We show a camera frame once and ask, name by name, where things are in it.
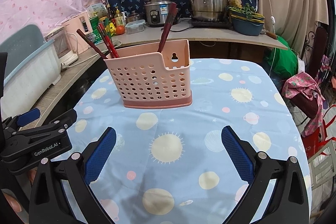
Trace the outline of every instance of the tomato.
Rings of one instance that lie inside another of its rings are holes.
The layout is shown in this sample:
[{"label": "tomato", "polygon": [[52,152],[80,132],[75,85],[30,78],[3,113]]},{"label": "tomato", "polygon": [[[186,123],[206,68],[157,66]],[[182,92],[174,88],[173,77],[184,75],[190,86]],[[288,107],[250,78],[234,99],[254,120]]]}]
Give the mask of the tomato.
[{"label": "tomato", "polygon": [[125,33],[125,27],[122,25],[117,26],[115,29],[116,35],[124,34]]}]

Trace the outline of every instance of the pink appliance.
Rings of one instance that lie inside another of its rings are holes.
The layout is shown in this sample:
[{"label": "pink appliance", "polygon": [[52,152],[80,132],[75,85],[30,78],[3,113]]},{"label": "pink appliance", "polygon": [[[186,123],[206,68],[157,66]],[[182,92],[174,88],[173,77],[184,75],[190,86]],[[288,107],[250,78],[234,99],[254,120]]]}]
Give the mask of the pink appliance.
[{"label": "pink appliance", "polygon": [[86,51],[89,48],[89,45],[76,32],[77,29],[81,29],[82,32],[86,35],[93,32],[89,20],[89,15],[87,14],[87,12],[83,12],[63,22],[62,26],[65,27],[67,33],[73,34],[68,36],[68,40],[72,47],[73,52],[77,53],[77,44],[78,44],[77,54],[81,54],[82,52]]}]

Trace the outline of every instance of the blue gripper pad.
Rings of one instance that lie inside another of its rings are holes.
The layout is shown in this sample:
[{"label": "blue gripper pad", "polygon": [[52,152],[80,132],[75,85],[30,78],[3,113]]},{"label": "blue gripper pad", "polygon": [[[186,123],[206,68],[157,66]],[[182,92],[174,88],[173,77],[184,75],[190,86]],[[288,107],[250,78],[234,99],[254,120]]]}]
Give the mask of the blue gripper pad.
[{"label": "blue gripper pad", "polygon": [[87,185],[97,180],[107,158],[116,144],[116,140],[116,131],[111,128],[86,162],[84,180]]},{"label": "blue gripper pad", "polygon": [[240,178],[251,185],[254,180],[253,163],[228,127],[224,127],[222,130],[222,143],[235,165]]},{"label": "blue gripper pad", "polygon": [[28,125],[29,123],[37,120],[40,117],[41,113],[38,108],[34,108],[24,114],[21,114],[16,121],[16,124],[19,127],[24,127]]}]

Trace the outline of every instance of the keyhole-shaped hole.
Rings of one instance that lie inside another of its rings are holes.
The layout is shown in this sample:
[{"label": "keyhole-shaped hole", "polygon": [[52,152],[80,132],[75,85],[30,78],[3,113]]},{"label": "keyhole-shaped hole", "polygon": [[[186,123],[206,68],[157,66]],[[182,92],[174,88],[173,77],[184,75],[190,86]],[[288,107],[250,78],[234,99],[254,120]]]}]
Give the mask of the keyhole-shaped hole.
[{"label": "keyhole-shaped hole", "polygon": [[171,57],[171,61],[177,62],[179,58],[176,56],[176,53],[173,53],[173,56]]}]

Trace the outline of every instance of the rice cooker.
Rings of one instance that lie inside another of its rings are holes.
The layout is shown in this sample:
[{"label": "rice cooker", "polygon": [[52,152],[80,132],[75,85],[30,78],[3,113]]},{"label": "rice cooker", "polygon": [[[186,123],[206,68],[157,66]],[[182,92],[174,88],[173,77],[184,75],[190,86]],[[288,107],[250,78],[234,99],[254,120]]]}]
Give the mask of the rice cooker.
[{"label": "rice cooker", "polygon": [[174,0],[145,0],[145,11],[147,17],[147,24],[149,26],[163,26],[169,12],[170,4]]}]

